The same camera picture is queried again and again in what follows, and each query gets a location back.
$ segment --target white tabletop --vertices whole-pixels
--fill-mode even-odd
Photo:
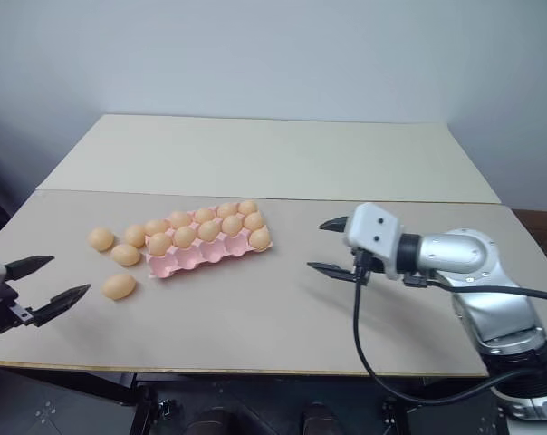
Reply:
[[[144,262],[125,269],[86,243],[93,227],[119,236],[176,209],[232,200],[224,197],[263,198],[257,202],[271,249],[159,280],[149,278]],[[3,262],[56,256],[14,283],[21,305],[39,307],[66,288],[93,287],[42,328],[1,334],[0,364],[362,374],[352,342],[352,285],[306,266],[351,265],[340,235],[317,229],[353,210],[357,203],[346,199],[398,201],[383,206],[409,232],[483,231],[513,280],[547,291],[540,248],[511,210],[496,204],[444,125],[105,115],[0,232]],[[139,286],[114,303],[100,287],[123,271]],[[547,303],[535,305],[547,327]],[[377,372],[485,372],[440,289],[410,289],[376,275],[361,309],[363,346]]]
[[[444,124],[105,115],[39,189],[498,203]]]
[[[22,306],[39,307],[61,291],[92,289],[41,328],[0,335],[2,364],[98,370],[178,372],[363,373],[352,341],[353,284],[331,280],[308,261],[350,267],[341,235],[318,225],[348,214],[348,201],[258,199],[273,247],[150,279],[143,262],[118,266],[86,242],[107,226],[116,235],[135,222],[225,201],[222,198],[37,191],[0,233],[0,260],[54,255],[14,283]],[[496,241],[507,274],[547,291],[547,261],[511,210],[500,205],[383,203],[407,231],[476,228]],[[112,302],[100,287],[129,273],[139,288]],[[547,327],[547,303],[536,301]],[[374,275],[364,289],[360,333],[369,360],[387,374],[483,374],[485,369],[437,288],[407,288]]]

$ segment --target egg carton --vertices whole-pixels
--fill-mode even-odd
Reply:
[[[219,206],[209,207],[209,209],[213,210],[216,215],[218,207]],[[188,226],[192,227],[197,232],[197,228],[201,224],[195,222],[195,212],[196,210],[187,212],[187,214],[191,216],[191,223]],[[242,213],[236,213],[236,215],[243,221],[245,216]],[[170,220],[168,217],[164,218],[164,220],[169,223],[169,229],[165,231],[165,234],[173,239],[175,229],[170,227]],[[221,228],[223,219],[216,215],[213,220]],[[174,275],[179,270],[192,270],[203,263],[218,263],[222,258],[227,256],[239,257],[247,252],[264,252],[273,245],[270,242],[265,249],[258,251],[249,245],[249,236],[251,233],[252,231],[243,227],[239,233],[233,237],[224,232],[220,232],[213,242],[206,242],[200,238],[196,238],[188,248],[171,245],[164,256],[152,256],[147,253],[145,254],[145,258],[151,272],[150,276],[167,278]],[[146,243],[147,246],[149,246],[149,236],[146,236]]]

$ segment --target robot end effector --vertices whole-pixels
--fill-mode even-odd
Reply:
[[[80,285],[53,297],[37,310],[20,306],[16,302],[19,294],[6,281],[28,276],[53,259],[53,256],[29,256],[5,266],[0,263],[0,334],[21,324],[41,326],[70,309],[88,291],[90,285]]]
[[[453,293],[453,307],[490,375],[516,368],[537,368],[537,375],[494,388],[499,402],[525,420],[547,420],[547,338],[530,299],[504,272],[494,241],[473,229],[444,234],[405,234],[399,219],[371,203],[349,217],[323,223],[320,229],[344,233],[364,270],[408,286],[437,285]],[[332,278],[357,282],[355,273],[336,265],[310,263]],[[367,284],[369,272],[359,280]]]

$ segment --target egg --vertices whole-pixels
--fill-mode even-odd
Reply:
[[[125,242],[134,247],[145,245],[145,227],[142,225],[131,225],[125,229]]]
[[[116,245],[110,252],[110,256],[121,266],[136,265],[140,260],[140,252],[133,245]]]
[[[257,211],[257,205],[253,201],[244,201],[239,204],[237,210],[243,215],[249,215]]]
[[[219,225],[215,221],[209,220],[199,226],[197,229],[197,235],[201,240],[213,242],[219,234],[219,231]]]
[[[208,220],[212,220],[215,216],[216,214],[213,212],[213,210],[210,210],[209,208],[200,208],[198,211],[195,212],[195,221],[199,224],[203,224]]]
[[[225,219],[228,216],[234,215],[235,213],[237,213],[237,204],[233,202],[222,204],[217,209],[217,215],[222,219]]]
[[[187,249],[197,238],[197,233],[192,227],[181,227],[173,234],[173,245],[183,249]]]
[[[241,218],[232,215],[223,219],[221,223],[221,230],[226,233],[228,236],[237,236],[237,233],[241,231],[242,223]]]
[[[88,237],[89,244],[97,251],[106,251],[114,242],[114,235],[108,228],[96,227]]]
[[[164,256],[171,246],[171,237],[165,233],[153,234],[149,239],[149,253],[152,256]]]
[[[256,229],[256,231],[249,236],[249,246],[255,248],[257,251],[265,250],[270,243],[272,243],[272,239],[270,238],[270,232],[266,227]]]
[[[264,226],[264,217],[259,211],[250,213],[244,219],[244,227],[246,227],[250,231],[255,231],[256,229],[259,229],[263,226]]]
[[[177,229],[189,225],[191,223],[191,216],[184,211],[174,211],[170,214],[168,220],[171,222],[171,226]]]
[[[153,219],[145,224],[145,233],[152,236],[157,233],[164,233],[168,230],[168,222],[165,219]]]
[[[137,281],[131,275],[114,275],[107,279],[102,285],[102,294],[109,299],[122,299],[132,293]]]

